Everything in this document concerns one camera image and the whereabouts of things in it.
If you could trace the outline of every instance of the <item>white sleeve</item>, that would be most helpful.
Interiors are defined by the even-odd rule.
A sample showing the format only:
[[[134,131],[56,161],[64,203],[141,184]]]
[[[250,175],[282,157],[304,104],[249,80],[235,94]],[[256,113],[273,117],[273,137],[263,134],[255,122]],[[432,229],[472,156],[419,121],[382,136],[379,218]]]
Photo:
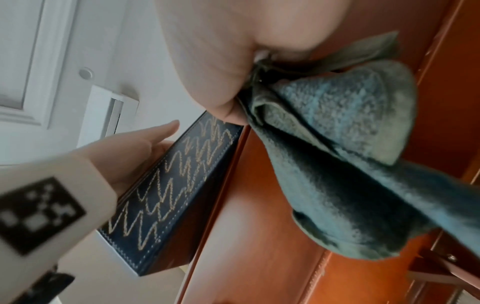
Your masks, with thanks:
[[[115,212],[117,195],[86,159],[0,171],[0,299],[9,303]]]

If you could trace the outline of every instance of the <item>tissue box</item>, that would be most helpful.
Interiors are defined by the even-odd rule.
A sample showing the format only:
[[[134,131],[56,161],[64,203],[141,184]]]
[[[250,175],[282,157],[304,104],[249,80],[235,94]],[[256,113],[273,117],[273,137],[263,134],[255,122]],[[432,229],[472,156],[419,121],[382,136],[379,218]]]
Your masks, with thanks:
[[[205,112],[120,198],[99,232],[138,275],[190,262],[241,132]]]

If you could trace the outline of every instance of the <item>cloth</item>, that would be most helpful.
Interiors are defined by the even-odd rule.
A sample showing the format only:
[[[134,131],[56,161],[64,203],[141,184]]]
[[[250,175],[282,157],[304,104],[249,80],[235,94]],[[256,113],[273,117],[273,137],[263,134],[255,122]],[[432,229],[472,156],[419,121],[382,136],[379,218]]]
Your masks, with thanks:
[[[316,62],[279,66],[266,59],[238,98],[294,221],[321,246],[381,259],[441,226],[479,255],[480,192],[399,159],[417,92],[408,68],[386,59],[398,49],[397,34],[388,33]]]

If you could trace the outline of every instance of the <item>person's left hand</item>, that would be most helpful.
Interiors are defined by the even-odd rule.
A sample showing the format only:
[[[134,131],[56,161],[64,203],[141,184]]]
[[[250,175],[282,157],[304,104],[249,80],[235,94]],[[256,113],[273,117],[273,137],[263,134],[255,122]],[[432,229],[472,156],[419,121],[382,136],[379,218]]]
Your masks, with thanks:
[[[72,151],[92,162],[120,197],[172,145],[164,140],[179,129],[174,120],[149,129],[115,134]]]

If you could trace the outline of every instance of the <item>qr code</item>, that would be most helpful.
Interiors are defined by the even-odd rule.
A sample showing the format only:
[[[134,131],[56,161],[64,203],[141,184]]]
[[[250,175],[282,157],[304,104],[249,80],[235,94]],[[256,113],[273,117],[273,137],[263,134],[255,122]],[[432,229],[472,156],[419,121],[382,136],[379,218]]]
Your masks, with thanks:
[[[0,195],[0,237],[26,255],[85,214],[50,177]]]

